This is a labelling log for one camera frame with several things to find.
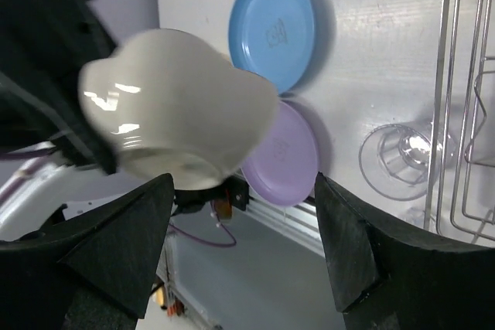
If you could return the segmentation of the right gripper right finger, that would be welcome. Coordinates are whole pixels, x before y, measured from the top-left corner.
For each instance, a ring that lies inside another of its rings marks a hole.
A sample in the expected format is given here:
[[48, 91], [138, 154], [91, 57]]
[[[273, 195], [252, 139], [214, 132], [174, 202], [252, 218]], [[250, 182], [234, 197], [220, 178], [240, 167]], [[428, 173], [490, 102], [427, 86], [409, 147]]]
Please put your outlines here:
[[492, 329], [494, 251], [430, 233], [317, 175], [316, 215], [348, 329]]

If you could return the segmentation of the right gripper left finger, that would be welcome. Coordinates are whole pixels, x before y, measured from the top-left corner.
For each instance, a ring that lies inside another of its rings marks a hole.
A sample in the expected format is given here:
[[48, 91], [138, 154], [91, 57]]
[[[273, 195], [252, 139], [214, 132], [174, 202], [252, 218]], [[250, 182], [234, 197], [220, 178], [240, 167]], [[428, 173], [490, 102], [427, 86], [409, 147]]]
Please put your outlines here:
[[171, 175], [1, 245], [3, 329], [133, 329], [148, 307]]

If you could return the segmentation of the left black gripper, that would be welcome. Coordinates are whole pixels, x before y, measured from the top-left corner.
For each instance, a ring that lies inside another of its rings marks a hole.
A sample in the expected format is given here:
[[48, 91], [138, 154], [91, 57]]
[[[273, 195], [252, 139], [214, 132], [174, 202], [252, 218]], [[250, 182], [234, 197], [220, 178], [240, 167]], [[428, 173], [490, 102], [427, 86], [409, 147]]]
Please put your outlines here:
[[1, 154], [44, 141], [71, 165], [116, 173], [114, 151], [84, 117], [78, 78], [116, 43], [89, 0], [1, 0]]

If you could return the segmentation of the large clear glass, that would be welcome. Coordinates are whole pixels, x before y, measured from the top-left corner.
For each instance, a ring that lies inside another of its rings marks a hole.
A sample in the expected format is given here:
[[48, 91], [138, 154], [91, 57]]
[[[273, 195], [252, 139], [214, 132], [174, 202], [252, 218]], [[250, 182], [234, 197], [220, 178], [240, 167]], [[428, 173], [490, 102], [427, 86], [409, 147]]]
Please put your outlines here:
[[358, 160], [362, 176], [380, 195], [411, 201], [428, 191], [428, 174], [438, 178], [440, 161], [449, 167], [457, 152], [455, 138], [440, 130], [432, 145], [429, 120], [386, 124], [372, 130], [360, 146]]

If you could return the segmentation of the flower patterned small dish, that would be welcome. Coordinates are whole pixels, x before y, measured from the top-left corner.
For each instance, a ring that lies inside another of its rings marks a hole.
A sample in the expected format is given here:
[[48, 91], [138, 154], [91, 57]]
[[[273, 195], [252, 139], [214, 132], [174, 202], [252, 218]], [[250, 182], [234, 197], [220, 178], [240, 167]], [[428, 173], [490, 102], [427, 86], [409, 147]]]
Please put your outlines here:
[[144, 180], [170, 174], [186, 191], [211, 189], [233, 175], [278, 111], [273, 83], [176, 29], [140, 32], [87, 63], [78, 94], [123, 170]]

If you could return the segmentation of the blue plastic plate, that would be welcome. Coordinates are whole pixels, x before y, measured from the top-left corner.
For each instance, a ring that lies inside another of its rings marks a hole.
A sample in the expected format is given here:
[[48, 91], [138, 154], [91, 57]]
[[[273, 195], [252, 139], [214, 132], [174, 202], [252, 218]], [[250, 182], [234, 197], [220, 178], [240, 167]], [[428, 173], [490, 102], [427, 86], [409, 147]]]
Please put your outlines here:
[[235, 0], [228, 26], [230, 59], [239, 69], [290, 91], [308, 68], [316, 43], [311, 0]]

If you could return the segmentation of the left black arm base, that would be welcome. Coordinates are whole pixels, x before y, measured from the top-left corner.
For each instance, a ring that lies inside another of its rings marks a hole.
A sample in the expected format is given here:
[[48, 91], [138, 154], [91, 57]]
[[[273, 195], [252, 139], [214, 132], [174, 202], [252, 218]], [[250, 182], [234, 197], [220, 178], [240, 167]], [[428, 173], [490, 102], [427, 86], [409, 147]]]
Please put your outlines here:
[[234, 209], [246, 211], [249, 199], [248, 184], [244, 180], [231, 176], [212, 189], [176, 190], [174, 200], [176, 209], [172, 216], [198, 213], [204, 206], [209, 205], [221, 222], [228, 222], [233, 217]]

